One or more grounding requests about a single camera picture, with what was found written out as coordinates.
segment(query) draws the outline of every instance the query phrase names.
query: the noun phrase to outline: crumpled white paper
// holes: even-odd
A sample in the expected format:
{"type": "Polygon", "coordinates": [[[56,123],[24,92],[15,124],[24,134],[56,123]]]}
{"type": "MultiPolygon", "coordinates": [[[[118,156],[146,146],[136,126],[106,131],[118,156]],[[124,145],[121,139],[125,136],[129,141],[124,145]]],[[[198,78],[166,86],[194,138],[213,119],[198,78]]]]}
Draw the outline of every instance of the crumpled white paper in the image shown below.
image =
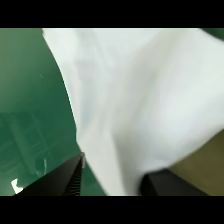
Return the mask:
{"type": "Polygon", "coordinates": [[[108,195],[183,159],[224,125],[224,45],[200,29],[43,29],[77,142],[108,195]]]}

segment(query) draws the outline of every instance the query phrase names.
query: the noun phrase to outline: white plastic bag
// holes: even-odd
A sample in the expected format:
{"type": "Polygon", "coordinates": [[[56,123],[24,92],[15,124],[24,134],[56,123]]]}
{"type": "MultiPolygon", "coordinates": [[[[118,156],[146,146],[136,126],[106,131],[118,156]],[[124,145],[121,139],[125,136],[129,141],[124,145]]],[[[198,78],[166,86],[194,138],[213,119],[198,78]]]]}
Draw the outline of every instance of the white plastic bag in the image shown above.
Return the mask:
{"type": "Polygon", "coordinates": [[[199,29],[44,29],[109,195],[183,159],[224,125],[224,45],[199,29]]]}

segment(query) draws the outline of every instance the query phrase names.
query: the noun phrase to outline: beige surface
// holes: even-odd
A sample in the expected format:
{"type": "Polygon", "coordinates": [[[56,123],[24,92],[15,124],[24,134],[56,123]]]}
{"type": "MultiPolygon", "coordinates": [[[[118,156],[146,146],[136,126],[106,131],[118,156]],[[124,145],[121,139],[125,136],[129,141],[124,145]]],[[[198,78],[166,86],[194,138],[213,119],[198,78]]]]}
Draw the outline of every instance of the beige surface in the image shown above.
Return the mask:
{"type": "Polygon", "coordinates": [[[224,131],[171,170],[209,195],[224,195],[224,131]]]}

